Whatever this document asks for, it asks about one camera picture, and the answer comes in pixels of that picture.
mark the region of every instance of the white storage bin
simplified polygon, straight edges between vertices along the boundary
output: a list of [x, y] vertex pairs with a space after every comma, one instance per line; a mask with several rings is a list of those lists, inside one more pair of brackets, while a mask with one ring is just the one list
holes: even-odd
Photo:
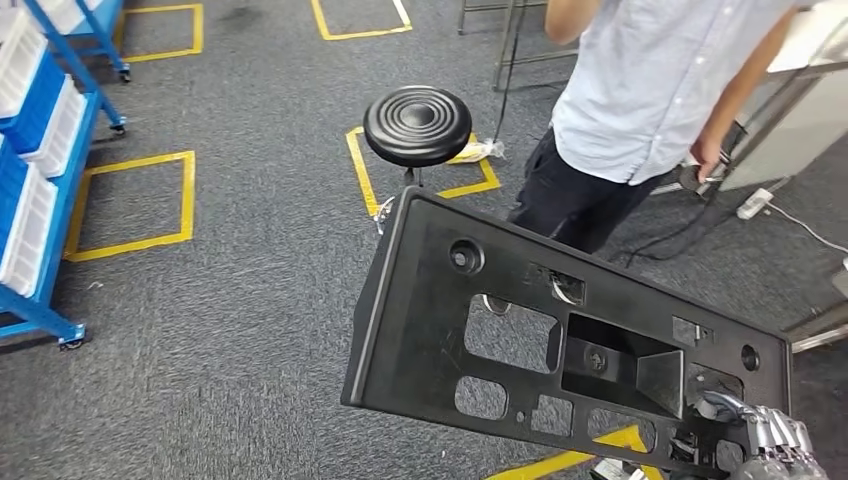
[[[26, 7], [24, 0], [11, 0], [16, 5]], [[85, 0], [85, 4], [89, 10], [94, 10], [102, 0]], [[77, 26], [85, 20], [85, 16], [77, 6], [74, 0], [38, 0], [38, 5], [44, 10], [44, 13], [50, 17], [50, 21], [56, 30], [62, 35], [67, 35], [73, 32]], [[41, 26], [38, 26], [39, 31], [43, 31]]]
[[21, 154], [21, 158], [38, 167], [47, 178], [64, 174], [84, 111], [85, 97], [74, 87], [73, 78], [65, 75], [65, 83], [50, 114], [41, 145], [34, 152]]
[[35, 293], [57, 193], [30, 165], [0, 262], [0, 282], [24, 297]]
[[46, 47], [27, 11], [0, 10], [0, 118], [20, 112]]

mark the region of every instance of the black plastic panel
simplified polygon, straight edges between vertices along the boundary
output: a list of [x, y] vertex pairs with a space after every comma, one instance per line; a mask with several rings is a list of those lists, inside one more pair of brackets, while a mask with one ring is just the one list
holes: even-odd
[[[548, 271], [582, 281], [581, 301], [572, 305], [552, 295]], [[469, 304], [481, 293], [558, 320], [548, 340], [553, 373], [468, 352], [463, 338]], [[681, 323], [693, 326], [693, 338], [681, 341], [674, 331]], [[356, 305], [342, 403], [723, 478], [727, 474], [715, 467], [715, 445], [720, 439], [744, 444], [744, 432], [697, 418], [687, 399], [697, 398], [698, 385], [727, 383], [705, 379], [714, 372], [738, 379], [749, 404], [789, 412], [790, 370], [789, 344], [778, 333], [410, 187], [395, 200]], [[688, 372], [696, 372], [698, 380]], [[502, 417], [457, 410], [454, 394], [464, 376], [503, 386]], [[571, 402], [570, 435], [531, 428], [540, 395]], [[638, 453], [593, 442], [588, 424], [596, 408], [652, 422], [656, 447]], [[675, 430], [697, 438], [693, 462], [670, 458]]]

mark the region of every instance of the shelf caster wheel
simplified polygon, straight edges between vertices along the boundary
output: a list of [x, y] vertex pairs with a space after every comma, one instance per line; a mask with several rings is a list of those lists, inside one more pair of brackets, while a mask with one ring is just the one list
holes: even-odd
[[83, 341], [84, 340], [81, 338], [79, 340], [74, 340], [73, 342], [59, 344], [59, 350], [63, 352], [66, 352], [68, 350], [76, 350], [82, 346]]

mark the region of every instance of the black stool seat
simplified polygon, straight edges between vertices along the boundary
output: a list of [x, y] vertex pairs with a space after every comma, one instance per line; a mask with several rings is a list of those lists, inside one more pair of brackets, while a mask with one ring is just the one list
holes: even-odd
[[471, 136], [471, 112], [445, 90], [403, 87], [365, 111], [365, 140], [380, 158], [406, 168], [439, 165], [454, 158]]

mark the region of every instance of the power strip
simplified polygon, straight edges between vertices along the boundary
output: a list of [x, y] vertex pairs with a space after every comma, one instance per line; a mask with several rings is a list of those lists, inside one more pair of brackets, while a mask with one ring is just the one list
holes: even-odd
[[748, 197], [748, 200], [745, 200], [742, 206], [736, 209], [736, 216], [742, 220], [750, 220], [754, 215], [760, 213], [760, 210], [768, 205], [772, 198], [774, 198], [774, 194], [765, 188], [757, 189], [753, 195]]

